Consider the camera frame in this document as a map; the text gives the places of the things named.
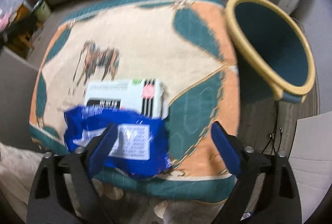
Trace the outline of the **blue snack bag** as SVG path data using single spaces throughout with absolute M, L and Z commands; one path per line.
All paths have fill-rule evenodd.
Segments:
M 154 177 L 171 166 L 168 136 L 161 118 L 97 106 L 77 106 L 65 111 L 63 116 L 67 125 L 64 140 L 70 152 L 86 147 L 110 123 L 115 123 L 118 137 L 104 166 L 134 179 Z

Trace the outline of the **horse pattern quilted mat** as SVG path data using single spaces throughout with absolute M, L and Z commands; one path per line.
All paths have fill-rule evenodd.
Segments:
M 98 179 L 167 200 L 219 203 L 235 178 L 212 142 L 218 121 L 237 134 L 240 84 L 221 0 L 109 0 L 71 14 L 52 38 L 30 109 L 32 140 L 65 153 L 63 110 L 81 104 L 89 81 L 161 79 L 171 98 L 172 168 L 148 180 L 105 168 Z

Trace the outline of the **small green white bin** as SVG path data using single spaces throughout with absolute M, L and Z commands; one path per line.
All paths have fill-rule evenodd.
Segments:
M 32 13 L 39 21 L 46 22 L 52 11 L 45 0 L 38 0 L 32 9 Z

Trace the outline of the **white cabinet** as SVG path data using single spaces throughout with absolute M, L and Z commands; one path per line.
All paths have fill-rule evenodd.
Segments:
M 305 222 L 331 185 L 331 112 L 297 121 L 289 163 Z

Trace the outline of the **white carton box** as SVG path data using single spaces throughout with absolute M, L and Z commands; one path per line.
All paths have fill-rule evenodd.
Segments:
M 167 87 L 159 79 L 91 81 L 84 105 L 130 110 L 145 117 L 165 119 L 169 97 Z

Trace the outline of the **yellow rim teal trash bin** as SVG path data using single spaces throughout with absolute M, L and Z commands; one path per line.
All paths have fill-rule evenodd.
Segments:
M 241 102 L 303 103 L 316 70 L 309 42 L 294 20 L 269 0 L 228 0 L 225 18 L 236 50 Z

